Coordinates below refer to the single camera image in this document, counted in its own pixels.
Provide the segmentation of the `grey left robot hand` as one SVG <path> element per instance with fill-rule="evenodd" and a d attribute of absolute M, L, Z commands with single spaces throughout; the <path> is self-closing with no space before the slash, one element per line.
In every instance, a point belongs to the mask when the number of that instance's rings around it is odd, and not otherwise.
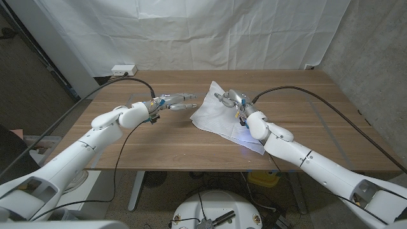
<path fill-rule="evenodd" d="M 180 111 L 183 109 L 197 108 L 197 104 L 185 103 L 186 100 L 196 99 L 194 94 L 163 94 L 160 97 L 156 97 L 149 102 L 145 102 L 150 115 L 155 115 L 159 111 L 169 109 L 171 111 Z"/>

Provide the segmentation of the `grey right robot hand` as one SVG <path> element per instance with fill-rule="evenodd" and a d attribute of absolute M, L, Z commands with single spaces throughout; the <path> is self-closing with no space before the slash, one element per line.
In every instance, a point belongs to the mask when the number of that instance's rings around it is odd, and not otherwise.
<path fill-rule="evenodd" d="M 229 89 L 223 94 L 215 93 L 214 96 L 224 106 L 235 108 L 237 110 L 237 116 L 241 117 L 243 120 L 258 111 L 252 100 L 246 96 L 246 94 L 238 90 Z"/>

